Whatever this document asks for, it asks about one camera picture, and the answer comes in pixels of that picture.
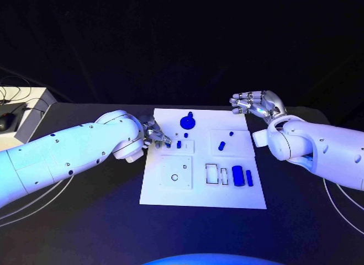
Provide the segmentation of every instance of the white board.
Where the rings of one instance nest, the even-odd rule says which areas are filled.
[[[183,130],[180,119],[188,112],[192,112],[196,125]],[[138,203],[266,209],[244,116],[222,110],[154,109],[153,117],[172,139],[172,148],[149,147]],[[182,143],[179,149],[175,147],[177,141]],[[225,142],[222,151],[218,150],[219,141]],[[216,175],[212,166],[208,170],[218,178],[216,184],[206,183],[206,164],[215,164]],[[247,181],[244,186],[234,186],[232,166],[242,167],[244,179],[245,170],[251,171],[251,187]]]

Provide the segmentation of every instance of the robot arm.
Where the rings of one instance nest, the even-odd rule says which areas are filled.
[[[339,185],[364,190],[364,132],[305,122],[287,115],[271,91],[234,94],[232,112],[253,113],[268,124],[253,133],[257,147],[268,146],[279,160],[305,167]]]
[[[105,113],[27,144],[0,152],[0,207],[98,165],[112,153],[128,163],[151,140],[170,143],[153,121],[141,124],[123,110]]]

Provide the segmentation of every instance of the dark table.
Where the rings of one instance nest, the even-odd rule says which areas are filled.
[[[32,140],[95,121],[112,110],[123,109],[140,116],[156,107],[229,110],[56,103]],[[318,110],[289,108],[289,112],[306,121],[328,122]],[[266,128],[260,118],[245,118],[251,133]],[[364,235],[332,208],[322,179],[302,167],[279,161],[267,147],[254,148],[254,152],[267,210],[140,205],[146,156],[134,163],[110,156],[73,177],[43,210],[0,228],[0,264],[140,264],[186,253],[227,253],[286,264],[364,264]],[[7,221],[37,209],[60,187]],[[364,231],[364,212],[332,183],[329,191],[342,213]],[[364,205],[364,192],[346,192]],[[42,193],[43,190],[7,205],[0,215]]]

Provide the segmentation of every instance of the computer mouse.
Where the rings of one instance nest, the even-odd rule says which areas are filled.
[[[0,131],[6,131],[14,121],[16,115],[13,113],[4,113],[0,116]]]

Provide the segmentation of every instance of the white cable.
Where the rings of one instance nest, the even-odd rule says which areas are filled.
[[[71,177],[71,179],[69,179],[66,185],[63,186],[63,188],[62,188],[62,190],[59,191],[59,193],[56,194],[56,196],[53,196],[53,198],[49,200],[49,202],[47,202],[47,203],[46,203],[46,204],[45,204],[37,210],[34,210],[30,214],[27,214],[27,215],[23,216],[21,218],[17,218],[16,220],[13,220],[13,221],[4,223],[3,225],[0,225],[0,227],[4,226],[4,225],[8,225],[8,224],[13,223],[13,222],[17,222],[17,221],[21,220],[23,218],[26,218],[26,217],[29,217],[32,214],[34,214],[39,210],[42,210],[42,209],[47,206],[47,204],[55,200],[55,198],[59,196],[59,194],[62,193],[62,191],[65,190],[65,188],[68,187],[68,184],[71,183],[72,178],[73,178],[73,176]]]
[[[342,188],[338,186],[338,189],[342,191],[344,195],[346,196],[346,198],[351,200],[351,202],[364,210],[364,207],[352,200],[352,198],[346,195],[345,191],[342,190]]]
[[[335,207],[335,210],[338,211],[341,217],[344,218],[344,220],[346,221],[346,223],[352,226],[352,228],[364,235],[364,232],[352,225],[352,223],[346,220],[345,216],[342,215],[342,213],[339,212],[336,206],[335,206],[335,203],[332,202],[332,198],[331,198],[331,194],[329,194],[329,191],[328,191],[328,186],[326,186],[326,182],[325,182],[325,179],[323,180],[323,186],[325,186],[325,190],[326,190],[326,193],[328,193],[328,197],[329,197],[329,200],[331,200],[331,203]]]
[[[8,213],[8,214],[6,214],[6,215],[3,215],[1,217],[0,217],[0,219],[4,219],[6,217],[8,217],[11,214],[16,214],[19,211],[21,211],[26,207],[29,207],[40,198],[43,198],[45,197],[45,195],[56,188],[56,186],[60,184],[60,182],[62,181],[59,181],[58,183],[56,183],[56,185],[30,202],[30,203],[27,203],[20,209],[17,209],[16,211],[13,211],[11,213]]]

